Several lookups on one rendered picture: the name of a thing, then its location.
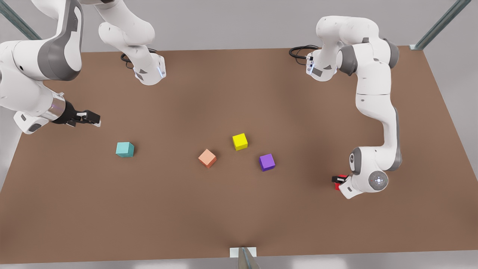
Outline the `yellow wooden cube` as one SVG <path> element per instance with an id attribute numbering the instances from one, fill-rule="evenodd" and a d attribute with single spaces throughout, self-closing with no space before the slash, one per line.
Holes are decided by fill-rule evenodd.
<path id="1" fill-rule="evenodd" d="M 232 137 L 232 139 L 233 139 L 233 144 L 234 144 L 234 147 L 235 147 L 236 151 L 245 149 L 249 145 L 249 143 L 246 139 L 246 135 L 244 133 L 240 133 L 238 135 L 235 135 L 235 136 Z"/>

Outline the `silver frame post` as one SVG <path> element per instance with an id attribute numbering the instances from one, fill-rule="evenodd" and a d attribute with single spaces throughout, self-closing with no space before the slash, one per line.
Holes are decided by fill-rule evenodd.
<path id="1" fill-rule="evenodd" d="M 456 0 L 444 15 L 416 43 L 410 44 L 410 50 L 424 50 L 472 0 Z"/>
<path id="2" fill-rule="evenodd" d="M 41 37 L 4 0 L 0 0 L 0 14 L 29 40 L 41 40 Z"/>
<path id="3" fill-rule="evenodd" d="M 256 247 L 231 247 L 229 257 L 238 259 L 238 269 L 261 269 L 256 262 Z"/>

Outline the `teal blue wooden cube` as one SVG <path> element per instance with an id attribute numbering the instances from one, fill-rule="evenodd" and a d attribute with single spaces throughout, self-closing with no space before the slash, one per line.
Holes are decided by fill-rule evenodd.
<path id="1" fill-rule="evenodd" d="M 130 142 L 118 142 L 115 153 L 120 157 L 133 157 L 134 145 Z"/>

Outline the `purple wooden cube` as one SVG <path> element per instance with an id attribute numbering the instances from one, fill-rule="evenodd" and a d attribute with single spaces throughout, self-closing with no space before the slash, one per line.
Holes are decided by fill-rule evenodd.
<path id="1" fill-rule="evenodd" d="M 259 163 L 262 171 L 268 171 L 275 168 L 276 164 L 272 154 L 266 154 L 259 157 Z"/>

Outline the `orange wooden cube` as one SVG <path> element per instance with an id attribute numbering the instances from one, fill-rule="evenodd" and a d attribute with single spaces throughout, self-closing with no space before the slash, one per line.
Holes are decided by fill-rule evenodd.
<path id="1" fill-rule="evenodd" d="M 207 168 L 210 168 L 217 160 L 217 156 L 210 150 L 206 149 L 199 157 L 198 160 Z"/>

